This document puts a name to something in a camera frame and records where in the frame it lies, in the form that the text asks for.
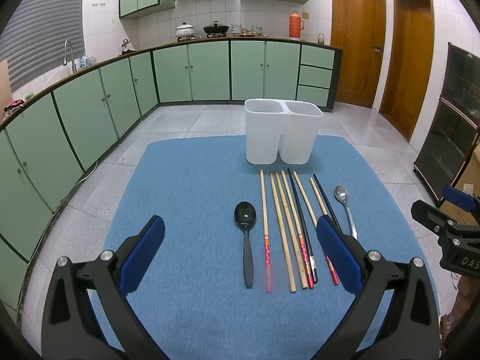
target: gray roller shutter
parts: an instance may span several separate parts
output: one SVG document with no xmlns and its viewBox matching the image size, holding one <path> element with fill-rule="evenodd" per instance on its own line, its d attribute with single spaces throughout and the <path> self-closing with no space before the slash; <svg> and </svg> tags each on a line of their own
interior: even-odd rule
<svg viewBox="0 0 480 360">
<path fill-rule="evenodd" d="M 67 38 L 75 57 L 85 54 L 82 0 L 23 0 L 0 35 L 0 61 L 8 59 L 11 90 L 61 65 Z"/>
</svg>

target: faucet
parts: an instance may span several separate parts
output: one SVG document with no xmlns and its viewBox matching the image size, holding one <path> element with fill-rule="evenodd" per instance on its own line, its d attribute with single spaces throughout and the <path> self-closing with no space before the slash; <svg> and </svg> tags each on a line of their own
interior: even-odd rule
<svg viewBox="0 0 480 360">
<path fill-rule="evenodd" d="M 67 43 L 70 44 L 70 57 L 71 57 L 71 70 L 72 73 L 77 72 L 77 67 L 75 66 L 75 61 L 74 61 L 74 49 L 71 46 L 71 42 L 67 39 L 65 41 L 65 46 L 64 46 L 64 54 L 63 54 L 63 66 L 67 66 Z"/>
</svg>

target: gray floor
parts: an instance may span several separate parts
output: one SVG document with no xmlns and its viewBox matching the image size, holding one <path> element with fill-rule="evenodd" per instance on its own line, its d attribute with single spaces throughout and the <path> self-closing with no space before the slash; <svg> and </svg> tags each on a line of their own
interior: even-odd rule
<svg viewBox="0 0 480 360">
<path fill-rule="evenodd" d="M 92 260 L 102 245 L 120 198 L 146 146 L 172 138 L 242 135 L 243 105 L 185 105 L 159 107 L 98 164 L 75 192 L 50 232 L 33 268 L 23 305 L 22 332 L 40 350 L 43 305 L 57 258 Z M 450 272 L 440 268 L 441 249 L 436 236 L 414 222 L 410 207 L 418 199 L 433 204 L 412 172 L 417 154 L 376 111 L 337 103 L 325 113 L 319 135 L 345 138 L 366 159 L 391 193 L 417 236 L 432 268 L 441 315 L 450 312 L 456 296 Z"/>
</svg>

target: silver screw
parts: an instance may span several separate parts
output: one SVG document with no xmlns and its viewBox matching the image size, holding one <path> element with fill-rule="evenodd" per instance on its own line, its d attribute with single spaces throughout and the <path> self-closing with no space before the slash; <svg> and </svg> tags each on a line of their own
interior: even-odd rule
<svg viewBox="0 0 480 360">
<path fill-rule="evenodd" d="M 418 268 L 422 268 L 423 267 L 423 260 L 420 258 L 420 257 L 415 257 L 413 259 L 413 263 L 415 264 L 415 266 L 417 266 Z"/>
<path fill-rule="evenodd" d="M 111 250 L 104 250 L 104 251 L 100 254 L 100 259 L 102 259 L 103 261 L 108 261 L 108 260 L 110 260 L 112 257 L 113 257 L 113 252 L 112 252 Z"/>
<path fill-rule="evenodd" d="M 67 263 L 68 263 L 68 259 L 65 256 L 62 256 L 57 260 L 58 266 L 65 266 L 67 265 Z"/>
<path fill-rule="evenodd" d="M 371 250 L 368 252 L 368 258 L 372 261 L 379 261 L 382 258 L 382 255 L 376 250 Z"/>
</svg>

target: spoon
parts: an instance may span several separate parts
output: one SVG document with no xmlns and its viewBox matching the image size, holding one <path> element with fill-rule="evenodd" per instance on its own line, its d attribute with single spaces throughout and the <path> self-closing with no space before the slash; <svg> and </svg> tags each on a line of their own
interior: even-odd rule
<svg viewBox="0 0 480 360">
<path fill-rule="evenodd" d="M 256 212 L 253 205 L 248 202 L 238 203 L 235 207 L 235 222 L 243 231 L 243 278 L 245 286 L 252 288 L 254 285 L 254 260 L 251 256 L 249 232 L 254 227 Z"/>
<path fill-rule="evenodd" d="M 354 237 L 354 239 L 357 239 L 357 229 L 355 228 L 355 224 L 353 222 L 352 213 L 350 212 L 350 208 L 347 206 L 347 199 L 349 198 L 349 194 L 347 193 L 347 190 L 345 189 L 344 186 L 337 185 L 335 187 L 335 198 L 340 203 L 343 204 L 343 207 L 345 208 L 346 214 L 349 217 L 350 228 L 352 229 L 352 237 Z"/>
</svg>

